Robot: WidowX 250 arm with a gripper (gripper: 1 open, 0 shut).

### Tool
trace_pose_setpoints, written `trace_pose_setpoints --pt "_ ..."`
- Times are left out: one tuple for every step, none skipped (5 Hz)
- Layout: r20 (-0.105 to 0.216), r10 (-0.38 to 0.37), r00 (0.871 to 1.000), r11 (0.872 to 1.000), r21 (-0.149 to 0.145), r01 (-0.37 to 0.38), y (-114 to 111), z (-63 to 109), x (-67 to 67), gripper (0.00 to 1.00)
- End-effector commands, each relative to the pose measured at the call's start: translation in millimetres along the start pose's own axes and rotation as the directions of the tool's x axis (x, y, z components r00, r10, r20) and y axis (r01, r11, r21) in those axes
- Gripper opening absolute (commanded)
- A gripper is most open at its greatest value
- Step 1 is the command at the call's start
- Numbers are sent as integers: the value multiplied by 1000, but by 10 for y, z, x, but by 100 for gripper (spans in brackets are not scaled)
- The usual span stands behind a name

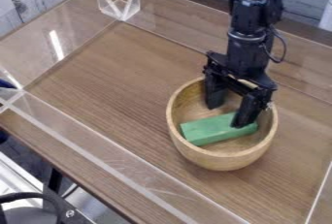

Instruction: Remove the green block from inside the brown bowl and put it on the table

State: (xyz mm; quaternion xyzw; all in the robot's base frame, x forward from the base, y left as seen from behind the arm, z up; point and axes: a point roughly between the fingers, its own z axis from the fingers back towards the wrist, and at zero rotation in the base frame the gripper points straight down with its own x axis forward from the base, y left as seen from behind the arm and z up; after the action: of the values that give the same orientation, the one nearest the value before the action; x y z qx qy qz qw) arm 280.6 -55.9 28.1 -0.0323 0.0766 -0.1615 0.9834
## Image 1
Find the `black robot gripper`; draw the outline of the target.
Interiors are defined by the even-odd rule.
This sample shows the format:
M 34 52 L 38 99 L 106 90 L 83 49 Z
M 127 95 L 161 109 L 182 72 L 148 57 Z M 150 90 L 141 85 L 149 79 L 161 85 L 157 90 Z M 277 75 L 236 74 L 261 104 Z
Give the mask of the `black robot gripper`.
M 271 32 L 256 36 L 228 33 L 228 53 L 206 52 L 205 103 L 209 110 L 219 108 L 232 90 L 241 97 L 231 126 L 252 124 L 268 107 L 276 83 L 267 74 L 273 37 Z

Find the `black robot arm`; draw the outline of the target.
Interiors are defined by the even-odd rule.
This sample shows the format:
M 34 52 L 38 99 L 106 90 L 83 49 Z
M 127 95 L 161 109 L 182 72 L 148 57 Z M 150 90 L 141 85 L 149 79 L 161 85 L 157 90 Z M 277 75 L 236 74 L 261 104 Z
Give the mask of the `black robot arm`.
M 284 58 L 272 55 L 273 40 L 280 37 L 273 25 L 283 15 L 283 0 L 228 0 L 231 25 L 228 52 L 206 52 L 205 103 L 210 110 L 220 107 L 233 91 L 243 101 L 231 126 L 252 124 L 271 104 L 277 89 L 267 67 Z

